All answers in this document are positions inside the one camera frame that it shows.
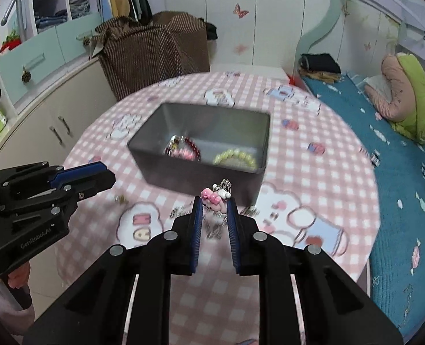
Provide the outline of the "person's hand on handle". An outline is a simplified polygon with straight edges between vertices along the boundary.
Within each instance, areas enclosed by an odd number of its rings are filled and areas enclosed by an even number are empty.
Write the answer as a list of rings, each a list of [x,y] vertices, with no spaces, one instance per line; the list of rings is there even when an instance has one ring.
[[[10,288],[23,288],[28,284],[31,266],[30,262],[24,263],[22,266],[14,270],[7,276],[7,284]]]

